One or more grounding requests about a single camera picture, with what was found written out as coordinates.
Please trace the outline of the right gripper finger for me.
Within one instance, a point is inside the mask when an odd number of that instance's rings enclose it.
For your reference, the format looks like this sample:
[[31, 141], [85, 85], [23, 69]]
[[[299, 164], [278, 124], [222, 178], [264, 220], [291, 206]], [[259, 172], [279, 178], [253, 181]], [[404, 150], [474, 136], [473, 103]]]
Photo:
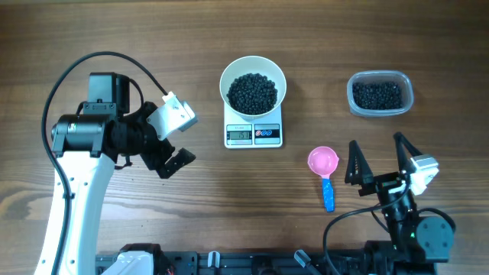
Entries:
[[361, 185], [362, 187], [374, 183], [374, 174], [364, 158], [358, 142], [353, 140], [348, 144], [348, 162], [345, 172], [345, 183]]
[[393, 135], [395, 141], [397, 162], [401, 174], [407, 175], [413, 172], [413, 165], [408, 160], [405, 150], [412, 156], [418, 157], [422, 155], [421, 151], [415, 148], [401, 132]]

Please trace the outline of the pink scoop blue handle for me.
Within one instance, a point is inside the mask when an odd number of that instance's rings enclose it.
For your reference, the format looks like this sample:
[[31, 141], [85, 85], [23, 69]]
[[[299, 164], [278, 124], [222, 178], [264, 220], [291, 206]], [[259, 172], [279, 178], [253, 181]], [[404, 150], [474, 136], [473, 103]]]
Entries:
[[316, 147], [308, 156], [311, 171], [322, 178], [322, 197], [327, 212], [335, 211], [335, 195], [330, 176], [338, 167], [339, 158], [330, 147]]

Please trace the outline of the white bowl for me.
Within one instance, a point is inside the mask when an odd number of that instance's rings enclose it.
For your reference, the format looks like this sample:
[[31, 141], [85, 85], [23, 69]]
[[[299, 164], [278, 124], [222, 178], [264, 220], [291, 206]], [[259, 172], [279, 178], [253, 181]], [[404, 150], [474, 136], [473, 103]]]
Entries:
[[287, 80], [272, 60], [246, 56], [227, 65], [219, 91], [225, 107], [244, 119], [256, 119], [280, 107], [287, 94]]

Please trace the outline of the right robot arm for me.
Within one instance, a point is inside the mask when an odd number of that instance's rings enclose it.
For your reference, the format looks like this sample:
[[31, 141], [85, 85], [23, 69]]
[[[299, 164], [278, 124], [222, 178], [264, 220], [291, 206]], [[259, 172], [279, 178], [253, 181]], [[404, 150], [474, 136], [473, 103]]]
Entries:
[[345, 182], [359, 185], [360, 196], [378, 198], [389, 241], [367, 241], [359, 269], [365, 274], [435, 274], [446, 263], [456, 225], [446, 213], [418, 209], [421, 195], [439, 172], [434, 157], [416, 149], [400, 132], [394, 136], [398, 171], [375, 176], [357, 141], [349, 143]]

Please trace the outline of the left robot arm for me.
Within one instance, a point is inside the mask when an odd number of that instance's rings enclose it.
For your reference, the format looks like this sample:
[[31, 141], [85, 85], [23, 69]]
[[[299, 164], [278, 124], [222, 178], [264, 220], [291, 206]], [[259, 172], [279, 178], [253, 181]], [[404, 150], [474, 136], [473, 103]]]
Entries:
[[131, 112], [129, 92], [135, 84], [122, 74], [91, 73], [87, 100], [54, 125], [49, 148], [60, 171], [37, 274], [95, 273], [102, 204], [119, 156], [141, 157], [161, 179], [195, 160], [167, 139], [196, 123], [190, 105], [168, 92], [161, 107], [143, 101]]

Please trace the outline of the white digital kitchen scale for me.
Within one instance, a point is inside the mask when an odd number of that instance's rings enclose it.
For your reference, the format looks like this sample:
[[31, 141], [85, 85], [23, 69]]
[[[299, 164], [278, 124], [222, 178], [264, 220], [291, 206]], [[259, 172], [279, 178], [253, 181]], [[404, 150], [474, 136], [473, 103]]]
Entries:
[[224, 103], [224, 145], [228, 149], [281, 147], [283, 145], [281, 105], [259, 118], [246, 119]]

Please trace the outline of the black beans in bowl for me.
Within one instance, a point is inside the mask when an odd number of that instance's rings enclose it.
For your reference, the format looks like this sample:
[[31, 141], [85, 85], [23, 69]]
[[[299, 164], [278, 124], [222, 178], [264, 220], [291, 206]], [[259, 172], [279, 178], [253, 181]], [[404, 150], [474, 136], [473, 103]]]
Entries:
[[235, 79], [226, 98], [229, 105], [245, 115], [261, 115], [277, 103], [275, 82], [260, 73], [248, 73]]

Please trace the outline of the clear plastic container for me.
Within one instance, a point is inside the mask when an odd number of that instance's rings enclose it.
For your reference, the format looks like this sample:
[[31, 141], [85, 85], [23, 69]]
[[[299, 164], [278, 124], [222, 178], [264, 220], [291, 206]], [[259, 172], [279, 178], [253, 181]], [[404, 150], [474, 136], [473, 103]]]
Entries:
[[347, 100], [353, 115], [366, 118], [400, 115], [413, 106], [413, 86], [400, 71], [359, 72], [347, 83]]

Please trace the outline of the black beans pile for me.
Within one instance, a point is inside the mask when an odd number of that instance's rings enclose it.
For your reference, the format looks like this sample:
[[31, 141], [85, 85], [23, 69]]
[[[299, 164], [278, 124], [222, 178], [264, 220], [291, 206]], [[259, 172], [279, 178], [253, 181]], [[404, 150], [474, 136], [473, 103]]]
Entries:
[[352, 94], [355, 104], [363, 109], [390, 110], [403, 105], [402, 89], [395, 82], [355, 82]]

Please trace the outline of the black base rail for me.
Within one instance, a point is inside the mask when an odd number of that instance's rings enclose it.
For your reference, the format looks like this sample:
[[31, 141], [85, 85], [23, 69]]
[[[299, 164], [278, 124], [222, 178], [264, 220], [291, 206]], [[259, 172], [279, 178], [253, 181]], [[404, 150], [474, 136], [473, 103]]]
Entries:
[[[321, 254], [310, 254], [307, 267], [302, 266], [292, 253], [224, 253], [219, 263], [209, 263], [209, 255], [195, 251], [164, 252], [164, 268], [160, 274], [331, 274]], [[362, 251], [336, 251], [331, 256], [340, 274], [437, 274], [435, 264], [409, 264], [391, 260], [375, 260]]]

